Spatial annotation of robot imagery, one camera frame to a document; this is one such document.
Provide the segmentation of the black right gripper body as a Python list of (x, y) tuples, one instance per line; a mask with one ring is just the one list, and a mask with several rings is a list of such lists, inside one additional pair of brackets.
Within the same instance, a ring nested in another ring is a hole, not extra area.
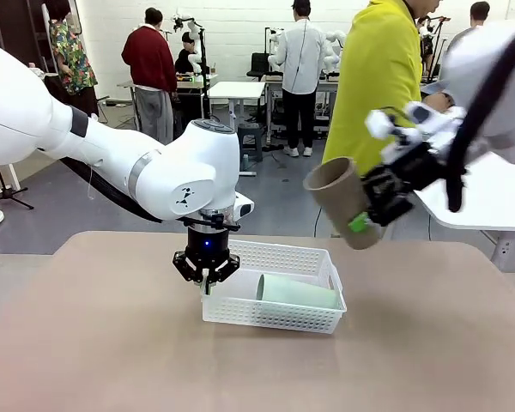
[(445, 164), (429, 143), (419, 143), (396, 153), (362, 179), (365, 193), (421, 191), (445, 176)]

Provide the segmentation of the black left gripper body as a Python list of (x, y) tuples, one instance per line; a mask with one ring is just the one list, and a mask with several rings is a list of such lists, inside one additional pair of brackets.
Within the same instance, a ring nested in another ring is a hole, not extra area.
[(229, 259), (228, 230), (203, 233), (196, 229), (188, 230), (185, 257), (200, 269), (219, 268)]

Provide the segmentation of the person right hand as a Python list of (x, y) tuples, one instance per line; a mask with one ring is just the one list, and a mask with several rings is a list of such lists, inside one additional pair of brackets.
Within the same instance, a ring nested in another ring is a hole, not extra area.
[(437, 112), (446, 112), (454, 106), (452, 97), (444, 92), (427, 95), (422, 102)]

